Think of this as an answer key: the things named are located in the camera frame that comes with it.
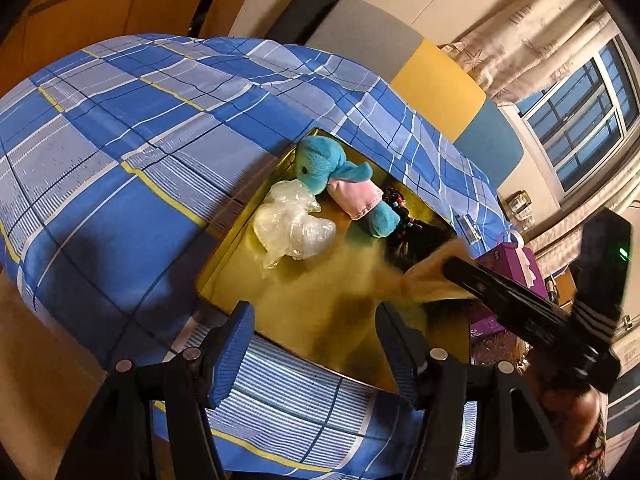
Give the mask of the person right hand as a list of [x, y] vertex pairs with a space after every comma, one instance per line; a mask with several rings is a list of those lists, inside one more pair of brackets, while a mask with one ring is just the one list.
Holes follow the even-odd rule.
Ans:
[[600, 416], [600, 393], [590, 385], [578, 384], [547, 352], [533, 348], [524, 379], [548, 416], [569, 463], [578, 459]]

